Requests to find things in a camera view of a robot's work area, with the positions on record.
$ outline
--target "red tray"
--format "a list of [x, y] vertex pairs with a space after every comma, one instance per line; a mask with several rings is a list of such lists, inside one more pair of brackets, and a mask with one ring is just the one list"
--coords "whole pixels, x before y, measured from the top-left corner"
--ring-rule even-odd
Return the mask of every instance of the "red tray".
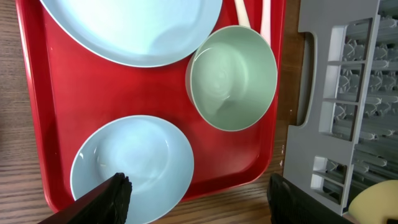
[[[259, 32], [262, 1], [245, 3], [251, 25]], [[187, 96], [190, 57], [159, 68], [118, 65], [75, 42], [39, 0], [16, 0], [16, 6], [44, 194], [53, 211], [73, 202], [70, 168], [86, 138], [102, 125], [132, 114], [166, 119], [190, 141], [195, 171], [183, 200], [252, 182], [267, 169], [279, 86], [260, 122], [244, 131], [220, 131], [201, 118]], [[272, 50], [278, 67], [284, 7], [285, 0], [272, 0]], [[231, 24], [238, 24], [234, 1], [224, 0], [214, 30]]]

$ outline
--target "light blue bowl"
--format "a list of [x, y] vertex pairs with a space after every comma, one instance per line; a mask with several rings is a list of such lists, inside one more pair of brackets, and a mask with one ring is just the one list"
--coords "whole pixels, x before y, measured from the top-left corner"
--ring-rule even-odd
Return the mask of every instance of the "light blue bowl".
[[128, 116], [93, 133], [77, 152], [70, 173], [75, 200], [117, 172], [132, 183], [126, 224], [149, 223], [182, 199], [193, 175], [193, 153], [185, 135], [153, 116]]

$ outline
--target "light blue plate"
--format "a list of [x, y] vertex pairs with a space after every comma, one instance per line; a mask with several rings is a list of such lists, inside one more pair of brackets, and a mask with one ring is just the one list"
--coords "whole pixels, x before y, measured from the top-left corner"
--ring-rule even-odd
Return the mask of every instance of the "light blue plate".
[[194, 52], [213, 30], [222, 0], [41, 0], [66, 33], [93, 53], [158, 67]]
[[153, 116], [128, 116], [92, 134], [77, 152], [70, 173], [76, 200], [117, 172], [132, 183], [126, 224], [149, 223], [182, 199], [193, 175], [193, 153], [185, 135]]

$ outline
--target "wood grain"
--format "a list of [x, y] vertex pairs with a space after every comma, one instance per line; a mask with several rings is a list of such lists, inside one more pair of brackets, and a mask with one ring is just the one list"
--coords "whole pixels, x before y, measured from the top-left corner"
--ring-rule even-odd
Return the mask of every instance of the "wood grain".
[[[295, 124], [303, 55], [300, 0], [287, 0], [274, 157], [252, 184], [180, 203], [156, 223], [271, 223], [266, 189], [282, 173], [287, 126]], [[0, 224], [37, 223], [52, 214], [44, 199], [15, 2], [0, 0]]]

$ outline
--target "ceramic bowl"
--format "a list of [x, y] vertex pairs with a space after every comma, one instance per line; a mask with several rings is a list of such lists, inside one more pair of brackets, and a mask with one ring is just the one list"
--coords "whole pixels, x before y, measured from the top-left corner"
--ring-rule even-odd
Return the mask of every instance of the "ceramic bowl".
[[228, 26], [198, 48], [185, 81], [203, 119], [220, 130], [239, 131], [259, 121], [270, 107], [277, 66], [260, 34], [244, 26]]
[[193, 175], [185, 135], [153, 116], [128, 116], [92, 134], [77, 152], [70, 174], [75, 200], [123, 172], [132, 183], [126, 224], [149, 223], [182, 199]]

